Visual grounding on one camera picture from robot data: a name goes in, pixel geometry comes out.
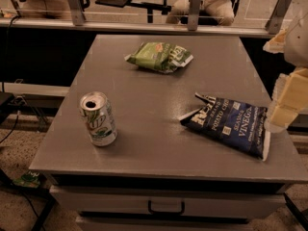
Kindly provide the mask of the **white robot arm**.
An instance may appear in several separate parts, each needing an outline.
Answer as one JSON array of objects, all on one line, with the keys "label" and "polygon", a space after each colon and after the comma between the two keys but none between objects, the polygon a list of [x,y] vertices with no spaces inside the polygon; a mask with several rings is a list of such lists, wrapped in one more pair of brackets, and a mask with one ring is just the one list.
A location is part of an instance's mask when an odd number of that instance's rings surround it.
[{"label": "white robot arm", "polygon": [[302,10],[286,30],[281,30],[263,49],[283,53],[295,70],[279,74],[272,92],[265,128],[271,133],[286,130],[298,114],[308,107],[308,12]]}]

